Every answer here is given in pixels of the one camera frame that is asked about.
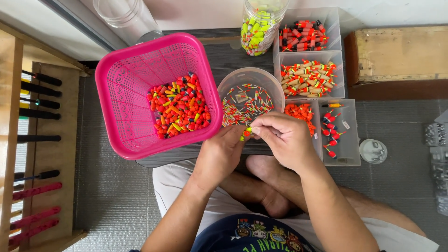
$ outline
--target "hand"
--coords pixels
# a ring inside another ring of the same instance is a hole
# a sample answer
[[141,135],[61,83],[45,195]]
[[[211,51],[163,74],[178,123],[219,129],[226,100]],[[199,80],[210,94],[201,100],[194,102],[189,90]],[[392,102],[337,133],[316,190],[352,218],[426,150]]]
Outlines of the hand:
[[252,132],[269,145],[276,159],[297,173],[302,167],[321,162],[304,121],[283,113],[269,112],[259,116],[250,126]]
[[246,142],[240,141],[246,128],[245,125],[222,128],[215,136],[202,143],[191,175],[202,189],[214,190],[235,170]]

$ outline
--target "white shorts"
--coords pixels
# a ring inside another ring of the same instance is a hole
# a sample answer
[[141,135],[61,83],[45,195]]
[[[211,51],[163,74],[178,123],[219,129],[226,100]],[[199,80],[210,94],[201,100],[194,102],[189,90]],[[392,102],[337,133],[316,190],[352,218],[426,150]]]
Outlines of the white shorts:
[[[193,171],[195,162],[196,159],[191,159],[153,169],[154,191],[162,217],[181,192]],[[198,234],[216,221],[239,213],[262,215],[251,212],[222,188],[216,188],[205,207]],[[301,234],[316,250],[324,251],[307,214],[277,220]],[[372,218],[362,218],[362,220],[375,237],[381,250],[387,252],[435,252],[439,247],[428,238],[394,224]]]

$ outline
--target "white wall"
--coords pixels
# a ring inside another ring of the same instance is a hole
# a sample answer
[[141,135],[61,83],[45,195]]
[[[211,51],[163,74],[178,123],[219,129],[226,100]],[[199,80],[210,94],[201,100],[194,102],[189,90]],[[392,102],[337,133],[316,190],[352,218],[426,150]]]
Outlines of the white wall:
[[98,60],[107,54],[38,0],[0,0],[0,19],[76,60]]
[[[90,10],[93,0],[80,0]],[[243,0],[144,0],[162,30],[232,28]],[[380,26],[448,23],[446,0],[291,0],[290,8],[340,7],[341,32]]]

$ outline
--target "label sticker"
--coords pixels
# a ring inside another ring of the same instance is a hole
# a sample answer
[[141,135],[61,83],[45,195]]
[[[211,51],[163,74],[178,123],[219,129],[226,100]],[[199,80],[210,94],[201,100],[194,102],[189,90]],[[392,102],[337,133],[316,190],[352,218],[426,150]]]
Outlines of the label sticker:
[[342,121],[342,124],[345,126],[346,129],[349,129],[350,126],[346,121]]

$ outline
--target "pink plastic basket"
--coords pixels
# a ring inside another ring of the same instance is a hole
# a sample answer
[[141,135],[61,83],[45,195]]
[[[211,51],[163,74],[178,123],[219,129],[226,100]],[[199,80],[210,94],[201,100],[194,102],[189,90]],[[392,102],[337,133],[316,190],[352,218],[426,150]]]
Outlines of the pink plastic basket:
[[[191,71],[197,74],[211,115],[203,129],[159,139],[146,98],[148,91]],[[95,72],[101,109],[114,151],[135,160],[212,137],[221,127],[223,111],[201,42],[188,33],[124,48],[106,55]]]

